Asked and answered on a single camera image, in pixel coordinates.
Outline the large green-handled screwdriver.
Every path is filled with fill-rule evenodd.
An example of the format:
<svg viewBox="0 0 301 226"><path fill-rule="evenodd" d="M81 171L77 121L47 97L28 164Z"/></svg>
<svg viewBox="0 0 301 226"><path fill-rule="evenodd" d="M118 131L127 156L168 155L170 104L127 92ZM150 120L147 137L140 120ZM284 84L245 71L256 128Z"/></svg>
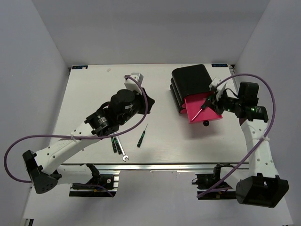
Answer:
<svg viewBox="0 0 301 226"><path fill-rule="evenodd" d="M195 119L198 117L198 115L206 109L206 107L210 104L211 97L207 97L205 102L201 105L200 110L196 113L196 115L192 118L191 121L195 121Z"/></svg>

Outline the pink top drawer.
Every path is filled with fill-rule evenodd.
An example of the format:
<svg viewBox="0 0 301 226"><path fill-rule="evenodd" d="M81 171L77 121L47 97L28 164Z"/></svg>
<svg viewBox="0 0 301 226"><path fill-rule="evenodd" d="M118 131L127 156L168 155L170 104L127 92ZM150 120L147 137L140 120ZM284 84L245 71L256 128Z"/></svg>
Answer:
<svg viewBox="0 0 301 226"><path fill-rule="evenodd" d="M210 95L210 92L200 93L195 95L189 95L184 99L186 103L189 124L203 123L205 126L208 126L210 121L222 119L221 115L215 113L210 107L206 107L206 109L198 115L195 121L191 121L192 118L196 115L196 113L200 110L200 107L205 102L206 98Z"/></svg>

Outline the black drawer cabinet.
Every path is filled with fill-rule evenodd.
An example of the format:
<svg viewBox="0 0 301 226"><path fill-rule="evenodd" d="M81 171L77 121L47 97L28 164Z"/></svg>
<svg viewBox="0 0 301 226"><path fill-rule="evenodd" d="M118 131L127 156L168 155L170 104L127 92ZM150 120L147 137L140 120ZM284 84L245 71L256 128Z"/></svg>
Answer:
<svg viewBox="0 0 301 226"><path fill-rule="evenodd" d="M187 96L210 92L212 79L204 64L176 68L171 75L170 90L179 113Z"/></svg>

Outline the small precision screwdriver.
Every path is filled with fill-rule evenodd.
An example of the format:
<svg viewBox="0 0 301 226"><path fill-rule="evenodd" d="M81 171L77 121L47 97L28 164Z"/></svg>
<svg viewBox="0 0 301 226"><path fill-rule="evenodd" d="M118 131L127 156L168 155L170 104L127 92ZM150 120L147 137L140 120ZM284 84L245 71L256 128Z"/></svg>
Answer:
<svg viewBox="0 0 301 226"><path fill-rule="evenodd" d="M116 142L115 139L113 137L111 137L111 143L112 143L112 148L113 148L113 152L117 153L117 146L116 146Z"/></svg>
<svg viewBox="0 0 301 226"><path fill-rule="evenodd" d="M142 134L141 134L141 136L140 136L140 138L139 138L139 140L138 140L138 143L137 143L137 145L136 145L138 148L141 147L141 144L142 144L142 142L143 142L143 139L144 139L144 136L145 136L147 127L148 127L148 124L145 126L145 129L143 130L143 132L142 132Z"/></svg>
<svg viewBox="0 0 301 226"><path fill-rule="evenodd" d="M117 140L116 137L114 137L113 139L114 139L114 143L115 143L115 146L116 146L116 150L117 150L118 154L121 155L121 154L122 154L122 151L121 151L119 142L118 142L118 140Z"/></svg>

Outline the silver combination wrench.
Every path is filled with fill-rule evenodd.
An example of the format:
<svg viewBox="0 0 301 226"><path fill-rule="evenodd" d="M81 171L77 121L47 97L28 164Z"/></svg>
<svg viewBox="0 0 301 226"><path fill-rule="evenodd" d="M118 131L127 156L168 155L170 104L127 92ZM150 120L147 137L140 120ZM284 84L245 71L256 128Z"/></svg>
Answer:
<svg viewBox="0 0 301 226"><path fill-rule="evenodd" d="M126 155L118 136L116 136L116 139L117 139L117 142L119 144L120 150L122 152L122 159L123 159L124 162L127 162L129 160L129 157L128 157L128 155Z"/></svg>

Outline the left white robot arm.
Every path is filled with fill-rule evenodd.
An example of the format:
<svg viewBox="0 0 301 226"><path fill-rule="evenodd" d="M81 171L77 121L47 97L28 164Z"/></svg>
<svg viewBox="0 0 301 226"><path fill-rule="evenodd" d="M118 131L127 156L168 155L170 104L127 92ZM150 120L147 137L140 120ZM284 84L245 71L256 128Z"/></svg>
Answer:
<svg viewBox="0 0 301 226"><path fill-rule="evenodd" d="M154 103L147 94L121 89L89 115L70 138L62 138L36 152L24 152L23 160L36 193L44 194L56 185L70 183L96 187L101 176L93 164L67 166L63 163L84 148L117 132L136 114L149 114Z"/></svg>

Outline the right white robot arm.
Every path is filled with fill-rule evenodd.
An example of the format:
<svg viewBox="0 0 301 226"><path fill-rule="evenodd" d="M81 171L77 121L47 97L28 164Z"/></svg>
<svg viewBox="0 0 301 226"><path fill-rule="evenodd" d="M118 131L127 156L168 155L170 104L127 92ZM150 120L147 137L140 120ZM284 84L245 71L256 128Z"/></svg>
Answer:
<svg viewBox="0 0 301 226"><path fill-rule="evenodd" d="M245 176L237 167L219 165L219 172L213 174L216 187L226 184L235 190L240 204L274 208L289 189L287 180L281 179L274 165L268 131L267 110L258 105L259 85L242 82L238 94L229 97L225 85L211 84L214 92L212 109L216 113L234 113L244 134L247 148L248 174Z"/></svg>

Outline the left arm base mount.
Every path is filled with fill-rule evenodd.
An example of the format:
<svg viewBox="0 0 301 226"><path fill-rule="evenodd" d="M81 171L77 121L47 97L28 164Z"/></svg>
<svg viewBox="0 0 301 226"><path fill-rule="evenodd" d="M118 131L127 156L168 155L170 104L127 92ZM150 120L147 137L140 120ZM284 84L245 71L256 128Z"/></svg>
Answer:
<svg viewBox="0 0 301 226"><path fill-rule="evenodd" d="M92 178L86 183L71 185L70 197L113 198L117 192L114 174L101 174L91 163L87 164L92 172Z"/></svg>

